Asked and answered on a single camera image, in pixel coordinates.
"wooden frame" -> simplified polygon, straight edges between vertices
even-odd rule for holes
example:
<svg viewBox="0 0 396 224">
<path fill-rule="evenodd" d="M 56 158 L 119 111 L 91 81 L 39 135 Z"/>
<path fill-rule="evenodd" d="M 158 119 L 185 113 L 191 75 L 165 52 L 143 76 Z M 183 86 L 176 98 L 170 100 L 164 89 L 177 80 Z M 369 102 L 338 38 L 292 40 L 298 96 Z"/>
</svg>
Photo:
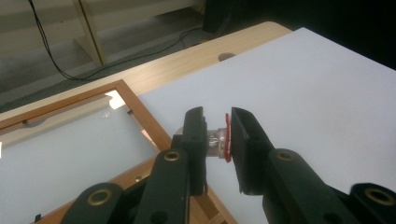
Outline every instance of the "wooden frame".
<svg viewBox="0 0 396 224">
<path fill-rule="evenodd" d="M 9 132 L 39 119 L 45 119 L 54 114 L 59 114 L 70 108 L 85 104 L 92 99 L 97 99 L 98 96 L 110 91 L 117 91 L 119 93 L 125 104 L 132 110 L 139 124 L 146 130 L 159 150 L 170 148 L 171 138 L 155 118 L 151 116 L 149 111 L 123 80 L 112 82 L 102 87 L 2 120 L 0 121 L 0 133 Z M 129 188 L 142 177 L 149 175 L 153 163 L 154 159 L 145 161 L 123 174 L 114 177 L 109 182 L 116 183 L 124 189 Z M 37 223 L 60 223 L 71 204 L 72 202 L 67 203 L 48 215 L 45 215 L 44 218 Z M 191 223 L 236 223 L 212 189 L 209 189 L 207 195 L 191 197 L 190 221 Z"/>
</svg>

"white table surface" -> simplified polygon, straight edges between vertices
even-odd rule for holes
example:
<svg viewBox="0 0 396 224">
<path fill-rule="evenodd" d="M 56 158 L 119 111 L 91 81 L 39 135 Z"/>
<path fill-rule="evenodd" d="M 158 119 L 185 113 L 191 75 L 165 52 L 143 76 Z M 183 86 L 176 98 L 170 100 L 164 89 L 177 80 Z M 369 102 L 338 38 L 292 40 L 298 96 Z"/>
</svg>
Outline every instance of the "white table surface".
<svg viewBox="0 0 396 224">
<path fill-rule="evenodd" d="M 306 29 L 141 95 L 169 134 L 203 106 L 208 129 L 232 106 L 251 111 L 275 147 L 297 151 L 328 185 L 396 191 L 396 72 Z M 262 198 L 239 193 L 233 163 L 207 179 L 239 223 L 266 223 Z"/>
</svg>

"black cable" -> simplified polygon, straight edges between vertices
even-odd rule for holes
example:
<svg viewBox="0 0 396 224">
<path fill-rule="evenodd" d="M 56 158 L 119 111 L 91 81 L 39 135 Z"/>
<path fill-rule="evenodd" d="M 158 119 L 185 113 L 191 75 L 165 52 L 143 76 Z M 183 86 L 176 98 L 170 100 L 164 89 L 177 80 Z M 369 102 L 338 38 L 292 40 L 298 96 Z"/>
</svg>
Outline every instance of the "black cable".
<svg viewBox="0 0 396 224">
<path fill-rule="evenodd" d="M 37 13 L 36 13 L 36 11 L 35 11 L 35 5 L 34 5 L 34 3 L 33 3 L 33 0 L 28 0 L 28 1 L 29 1 L 29 3 L 30 3 L 30 6 L 32 7 L 32 10 L 33 10 L 34 14 L 35 14 L 35 23 L 37 24 L 38 31 L 39 31 L 40 34 L 41 34 L 41 38 L 42 38 L 42 40 L 43 40 L 44 47 L 45 47 L 45 49 L 46 49 L 46 51 L 47 51 L 47 53 L 48 53 L 48 55 L 49 55 L 49 57 L 50 57 L 50 59 L 51 59 L 53 65 L 55 66 L 56 70 L 57 70 L 63 77 L 65 77 L 65 78 L 67 78 L 67 79 L 69 79 L 69 80 L 92 81 L 92 80 L 99 79 L 100 77 L 95 77 L 95 78 L 91 78 L 91 77 L 93 77 L 93 76 L 99 74 L 100 72 L 104 71 L 105 69 L 107 69 L 107 68 L 109 68 L 109 67 L 112 67 L 112 66 L 115 66 L 115 65 L 118 65 L 118 64 L 121 64 L 121 63 L 127 63 L 127 62 L 130 62 L 130 61 L 142 59 L 142 58 L 145 58 L 145 57 L 148 57 L 148 56 L 152 56 L 152 55 L 155 55 L 155 54 L 162 53 L 162 52 L 164 52 L 164 51 L 166 51 L 166 50 L 168 50 L 168 49 L 174 47 L 174 46 L 177 45 L 178 43 L 182 43 L 183 49 L 185 49 L 186 46 L 185 46 L 185 44 L 184 44 L 184 42 L 183 42 L 183 39 L 186 38 L 186 37 L 187 37 L 189 34 L 191 34 L 193 31 L 202 30 L 202 28 L 194 28 L 194 29 L 191 29 L 191 30 L 189 30 L 189 31 L 185 31 L 185 32 L 181 33 L 180 36 L 178 37 L 178 41 L 176 41 L 175 43 L 173 43 L 173 44 L 171 44 L 170 46 L 166 47 L 165 49 L 161 49 L 161 50 L 155 51 L 155 52 L 150 53 L 150 54 L 137 56 L 137 57 L 135 57 L 135 58 L 122 60 L 122 61 L 119 61 L 119 62 L 117 62 L 117 63 L 110 64 L 110 65 L 107 65 L 107 66 L 102 66 L 99 70 L 93 72 L 92 74 L 87 75 L 86 77 L 72 77 L 72 76 L 68 75 L 64 70 L 62 70 L 62 69 L 59 67 L 59 65 L 55 62 L 55 60 L 54 60 L 54 58 L 53 58 L 53 56 L 52 56 L 52 53 L 51 53 L 51 51 L 50 51 L 50 45 L 49 45 L 48 39 L 47 39 L 47 37 L 46 37 L 46 33 L 44 32 L 43 26 L 41 25 L 41 21 L 40 21 L 40 19 L 38 18 Z"/>
</svg>

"floor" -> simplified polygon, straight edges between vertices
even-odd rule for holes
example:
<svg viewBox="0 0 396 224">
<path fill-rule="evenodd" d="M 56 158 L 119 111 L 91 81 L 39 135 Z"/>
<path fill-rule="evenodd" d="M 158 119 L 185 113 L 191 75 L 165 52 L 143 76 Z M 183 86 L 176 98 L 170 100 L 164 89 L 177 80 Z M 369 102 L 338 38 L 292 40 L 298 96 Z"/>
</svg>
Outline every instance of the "floor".
<svg viewBox="0 0 396 224">
<path fill-rule="evenodd" d="M 192 9 L 181 9 L 100 32 L 99 36 L 108 58 L 105 67 L 95 64 L 76 41 L 50 47 L 56 63 L 70 76 L 85 77 L 103 69 L 94 76 L 99 78 L 210 38 L 210 34 L 202 30 L 193 30 L 180 41 L 179 36 L 183 32 L 202 27 L 202 23 L 203 18 L 199 13 Z M 0 59 L 0 113 L 84 83 L 86 81 L 73 81 L 62 77 L 44 48 Z"/>
</svg>

